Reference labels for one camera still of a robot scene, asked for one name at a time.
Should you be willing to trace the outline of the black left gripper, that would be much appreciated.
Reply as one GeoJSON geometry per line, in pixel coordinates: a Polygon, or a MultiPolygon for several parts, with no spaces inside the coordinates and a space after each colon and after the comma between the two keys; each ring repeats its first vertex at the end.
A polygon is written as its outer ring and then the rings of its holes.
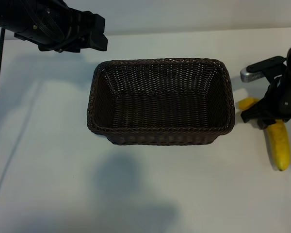
{"type": "Polygon", "coordinates": [[[26,8],[29,27],[14,37],[36,44],[40,51],[80,52],[83,48],[107,50],[104,18],[72,8],[26,8]],[[99,33],[91,33],[92,28],[99,33]]]}

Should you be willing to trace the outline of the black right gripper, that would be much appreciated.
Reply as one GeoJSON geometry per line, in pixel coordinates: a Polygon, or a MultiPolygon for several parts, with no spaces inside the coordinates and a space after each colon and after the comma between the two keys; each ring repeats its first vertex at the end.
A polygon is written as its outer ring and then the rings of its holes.
{"type": "Polygon", "coordinates": [[[263,74],[270,85],[264,98],[241,100],[241,118],[244,123],[258,120],[258,128],[266,129],[276,124],[277,119],[291,119],[291,73],[289,70],[264,70],[263,74]]]}

